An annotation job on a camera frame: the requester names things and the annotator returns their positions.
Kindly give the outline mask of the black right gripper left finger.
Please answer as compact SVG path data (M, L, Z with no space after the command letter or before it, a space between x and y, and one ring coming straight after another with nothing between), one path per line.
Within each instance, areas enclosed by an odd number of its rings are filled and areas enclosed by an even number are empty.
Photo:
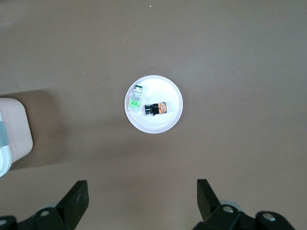
M1 216L2 230L74 230L89 205L86 180L77 181L54 206L45 207L18 222L15 216Z

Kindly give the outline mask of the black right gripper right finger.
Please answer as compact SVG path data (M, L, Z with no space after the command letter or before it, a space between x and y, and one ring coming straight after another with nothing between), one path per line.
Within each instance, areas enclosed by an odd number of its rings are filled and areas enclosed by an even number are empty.
M203 219L195 230L294 230L282 215L260 211L254 218L230 204L221 204L206 179L197 180L197 204Z

